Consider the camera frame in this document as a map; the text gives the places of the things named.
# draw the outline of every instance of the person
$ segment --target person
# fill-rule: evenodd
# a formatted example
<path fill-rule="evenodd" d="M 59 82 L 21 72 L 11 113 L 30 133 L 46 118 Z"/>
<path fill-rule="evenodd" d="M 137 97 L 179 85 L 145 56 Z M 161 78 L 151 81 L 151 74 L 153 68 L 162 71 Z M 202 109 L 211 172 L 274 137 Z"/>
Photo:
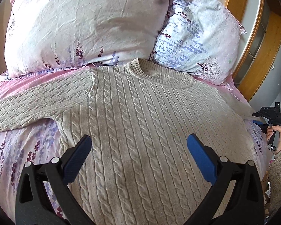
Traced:
<path fill-rule="evenodd" d="M 274 131 L 279 132 L 279 143 L 277 150 L 273 153 L 274 160 L 268 167 L 268 180 L 271 184 L 271 200 L 268 209 L 270 217 L 272 217 L 281 206 L 281 126 L 268 127 L 266 140 L 268 141 Z"/>

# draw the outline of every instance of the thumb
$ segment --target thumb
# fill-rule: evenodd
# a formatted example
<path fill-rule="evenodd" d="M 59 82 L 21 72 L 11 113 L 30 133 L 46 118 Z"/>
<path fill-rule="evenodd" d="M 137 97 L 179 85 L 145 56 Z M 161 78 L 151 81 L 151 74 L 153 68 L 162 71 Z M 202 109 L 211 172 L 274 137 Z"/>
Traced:
<path fill-rule="evenodd" d="M 281 126 L 277 125 L 277 126 L 272 126 L 272 129 L 275 131 L 278 131 L 279 133 L 281 133 Z"/>

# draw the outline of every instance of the silver screw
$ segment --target silver screw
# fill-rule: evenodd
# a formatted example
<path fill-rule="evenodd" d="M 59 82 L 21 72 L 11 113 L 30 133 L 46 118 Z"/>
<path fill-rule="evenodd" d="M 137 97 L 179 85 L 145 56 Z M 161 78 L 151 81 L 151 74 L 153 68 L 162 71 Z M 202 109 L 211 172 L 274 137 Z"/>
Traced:
<path fill-rule="evenodd" d="M 58 163 L 58 162 L 59 162 L 59 157 L 53 157 L 53 158 L 51 159 L 51 162 L 52 162 L 53 164 Z"/>
<path fill-rule="evenodd" d="M 252 160 L 248 160 L 248 164 L 253 167 L 255 165 L 255 163 Z"/>
<path fill-rule="evenodd" d="M 28 162 L 25 162 L 25 167 L 30 167 L 31 166 L 31 162 L 28 161 Z"/>
<path fill-rule="evenodd" d="M 228 161 L 228 158 L 225 157 L 225 156 L 221 156 L 221 157 L 220 157 L 220 161 L 221 161 L 221 162 L 227 162 L 227 161 Z"/>

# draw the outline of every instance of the person's arm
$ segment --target person's arm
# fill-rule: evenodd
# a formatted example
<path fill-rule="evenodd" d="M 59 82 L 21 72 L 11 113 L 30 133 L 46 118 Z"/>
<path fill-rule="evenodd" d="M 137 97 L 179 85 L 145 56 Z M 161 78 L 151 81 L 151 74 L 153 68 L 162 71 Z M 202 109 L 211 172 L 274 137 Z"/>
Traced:
<path fill-rule="evenodd" d="M 279 154 L 281 153 L 281 126 L 279 126 L 279 125 L 272 126 L 272 127 L 268 126 L 268 129 L 266 132 L 266 141 L 268 141 L 271 138 L 271 136 L 274 134 L 274 131 L 279 132 L 279 143 L 278 143 L 277 150 L 274 152 L 274 158 L 276 159 L 279 156 Z"/>

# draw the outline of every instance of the wrinkled fabric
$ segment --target wrinkled fabric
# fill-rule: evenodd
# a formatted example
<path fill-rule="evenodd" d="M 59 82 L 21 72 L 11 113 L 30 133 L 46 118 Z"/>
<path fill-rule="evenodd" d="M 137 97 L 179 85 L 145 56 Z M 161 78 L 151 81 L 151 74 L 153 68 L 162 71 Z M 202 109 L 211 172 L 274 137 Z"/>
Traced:
<path fill-rule="evenodd" d="M 168 5 L 169 0 L 14 0 L 5 44 L 9 77 L 148 59 Z"/>
<path fill-rule="evenodd" d="M 215 85 L 232 74 L 244 28 L 219 0 L 170 0 L 150 60 Z"/>

